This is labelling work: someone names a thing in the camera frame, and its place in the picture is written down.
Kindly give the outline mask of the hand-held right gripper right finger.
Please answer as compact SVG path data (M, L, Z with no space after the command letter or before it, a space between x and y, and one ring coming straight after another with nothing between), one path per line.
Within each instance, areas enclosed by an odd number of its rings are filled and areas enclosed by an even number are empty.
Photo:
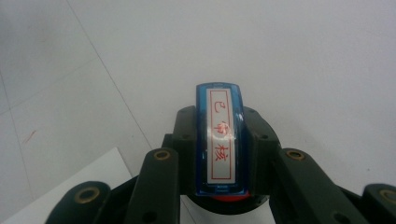
M269 195L272 160L280 148L270 124L253 108L244 107L247 131L248 189L252 195Z

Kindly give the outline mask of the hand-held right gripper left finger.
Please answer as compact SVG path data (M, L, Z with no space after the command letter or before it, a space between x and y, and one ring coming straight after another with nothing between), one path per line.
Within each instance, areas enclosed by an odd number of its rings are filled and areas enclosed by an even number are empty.
M179 190L182 195L196 193L196 107L184 107L177 111L172 133L163 138L162 147L172 148L178 154Z

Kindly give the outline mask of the white paper sheet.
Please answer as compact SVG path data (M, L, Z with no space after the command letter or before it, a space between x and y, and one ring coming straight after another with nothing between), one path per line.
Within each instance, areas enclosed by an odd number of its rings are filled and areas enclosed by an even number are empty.
M1 224L44 224L55 205L74 186L100 181L114 189L131 178L119 149L114 147Z

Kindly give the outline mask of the blue rectangular stamp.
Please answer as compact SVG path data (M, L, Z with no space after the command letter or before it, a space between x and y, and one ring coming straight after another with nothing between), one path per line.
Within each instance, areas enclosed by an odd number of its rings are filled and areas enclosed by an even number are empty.
M196 193L240 196L248 192L248 150L240 88L212 82L196 87Z

